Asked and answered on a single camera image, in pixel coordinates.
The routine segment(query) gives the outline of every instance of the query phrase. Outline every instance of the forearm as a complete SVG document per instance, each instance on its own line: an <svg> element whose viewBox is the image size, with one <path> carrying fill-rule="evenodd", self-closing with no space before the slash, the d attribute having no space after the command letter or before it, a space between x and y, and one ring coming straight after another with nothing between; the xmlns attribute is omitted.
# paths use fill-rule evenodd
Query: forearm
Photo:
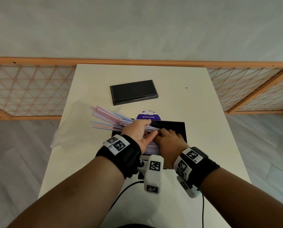
<svg viewBox="0 0 283 228"><path fill-rule="evenodd" d="M223 168L210 173L200 191L231 227L283 227L283 204Z"/></svg>
<svg viewBox="0 0 283 228"><path fill-rule="evenodd" d="M105 157L93 159L20 214L13 227L99 227L124 183Z"/></svg>

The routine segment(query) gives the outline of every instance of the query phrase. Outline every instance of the white wall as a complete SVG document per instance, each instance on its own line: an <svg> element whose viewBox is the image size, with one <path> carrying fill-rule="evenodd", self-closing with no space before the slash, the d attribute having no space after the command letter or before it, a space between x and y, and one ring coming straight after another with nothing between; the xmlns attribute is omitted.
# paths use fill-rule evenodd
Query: white wall
<svg viewBox="0 0 283 228"><path fill-rule="evenodd" d="M283 0L0 0L0 56L283 61Z"/></svg>

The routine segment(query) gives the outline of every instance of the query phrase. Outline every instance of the tabletop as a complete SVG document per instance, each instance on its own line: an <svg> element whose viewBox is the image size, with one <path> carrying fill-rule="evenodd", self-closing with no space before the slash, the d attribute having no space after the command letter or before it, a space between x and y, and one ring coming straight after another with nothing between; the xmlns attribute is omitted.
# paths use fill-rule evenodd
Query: tabletop
<svg viewBox="0 0 283 228"><path fill-rule="evenodd" d="M153 80L159 98L113 106L111 85ZM161 120L185 122L187 141L221 167L250 182L206 68L79 64L64 108L39 197L91 161L111 131L92 128L90 106L136 118L156 112ZM124 187L137 180L126 179ZM130 187L101 227L142 223L154 227L201 227L202 197L191 199L173 170L162 173L161 193ZM228 227L205 199L205 227Z"/></svg>

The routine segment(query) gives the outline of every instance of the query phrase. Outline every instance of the wristband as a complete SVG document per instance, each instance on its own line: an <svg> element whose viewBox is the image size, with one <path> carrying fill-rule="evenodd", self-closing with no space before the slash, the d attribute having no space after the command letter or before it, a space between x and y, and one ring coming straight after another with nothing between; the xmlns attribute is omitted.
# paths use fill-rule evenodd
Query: wristband
<svg viewBox="0 0 283 228"><path fill-rule="evenodd" d="M104 156L113 162L126 179L137 173L141 150L137 142L128 135L116 134L103 143L97 156Z"/></svg>
<svg viewBox="0 0 283 228"><path fill-rule="evenodd" d="M199 188L203 180L219 167L197 147L185 149L174 162L175 171L190 188L193 185Z"/></svg>

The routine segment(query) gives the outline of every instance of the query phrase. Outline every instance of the left hand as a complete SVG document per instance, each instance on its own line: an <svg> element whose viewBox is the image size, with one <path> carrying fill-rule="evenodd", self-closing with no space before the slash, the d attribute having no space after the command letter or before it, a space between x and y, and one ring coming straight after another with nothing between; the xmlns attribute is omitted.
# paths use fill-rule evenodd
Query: left hand
<svg viewBox="0 0 283 228"><path fill-rule="evenodd" d="M150 134L144 131L144 127L150 125L150 119L136 120L132 124L124 127L121 134L128 135L134 141L138 143L143 154L146 151L147 145L155 138L158 134L157 130L152 131Z"/></svg>

